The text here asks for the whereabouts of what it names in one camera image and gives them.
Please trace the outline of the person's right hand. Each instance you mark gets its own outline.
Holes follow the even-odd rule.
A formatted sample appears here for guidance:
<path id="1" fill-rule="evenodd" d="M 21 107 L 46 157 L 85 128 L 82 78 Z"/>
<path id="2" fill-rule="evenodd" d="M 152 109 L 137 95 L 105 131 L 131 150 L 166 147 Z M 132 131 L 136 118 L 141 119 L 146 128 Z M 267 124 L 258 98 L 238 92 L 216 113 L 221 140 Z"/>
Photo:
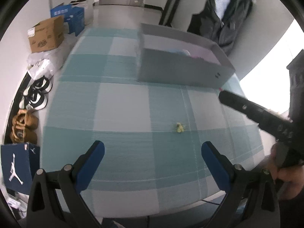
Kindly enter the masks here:
<path id="1" fill-rule="evenodd" d="M 272 146 L 267 168 L 274 181 L 279 179 L 287 184 L 279 199 L 291 200 L 296 198 L 303 189 L 303 166 L 296 165 L 279 169 L 275 164 L 275 159 L 276 151 L 280 145 L 281 144 L 277 142 Z"/>

